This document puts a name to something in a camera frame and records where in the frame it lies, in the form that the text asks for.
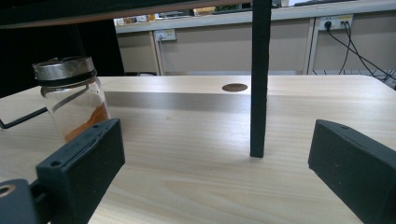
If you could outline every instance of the metal lid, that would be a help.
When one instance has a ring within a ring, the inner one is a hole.
[[[86,75],[95,70],[91,57],[69,57],[51,59],[32,64],[37,81],[53,81]]]

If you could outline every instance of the orange powder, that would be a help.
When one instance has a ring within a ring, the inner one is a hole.
[[[80,133],[84,132],[86,129],[91,127],[93,124],[103,121],[103,120],[107,120],[107,119],[108,119],[108,114],[106,111],[105,104],[101,104],[101,106],[96,107],[96,109],[93,111],[90,119],[86,123],[82,124],[75,130],[73,130],[71,133],[67,134],[64,137],[64,139],[66,140],[66,142],[69,142],[70,140],[75,138],[77,135],[79,135]]]

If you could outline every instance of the power outlet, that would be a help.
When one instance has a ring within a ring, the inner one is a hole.
[[[352,27],[352,18],[353,18],[353,14],[321,17],[319,30],[327,30],[326,27],[324,26],[324,24],[327,21],[330,21],[332,23],[330,30],[345,29],[346,27],[344,26],[344,22],[349,22],[349,26]]]
[[[175,29],[156,30],[154,34],[157,41],[177,40]]]

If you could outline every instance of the transparent container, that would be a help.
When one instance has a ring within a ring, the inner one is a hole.
[[[46,107],[65,142],[110,119],[91,57],[55,59],[33,64],[33,68]]]

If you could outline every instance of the light wood tabletop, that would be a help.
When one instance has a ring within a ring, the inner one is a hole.
[[[100,77],[126,163],[90,223],[361,223],[308,168],[316,119],[396,149],[396,91],[372,77],[269,76],[263,159],[249,157],[250,77]],[[39,88],[0,99],[10,122]],[[0,130],[0,182],[36,179],[63,145],[48,113]]]

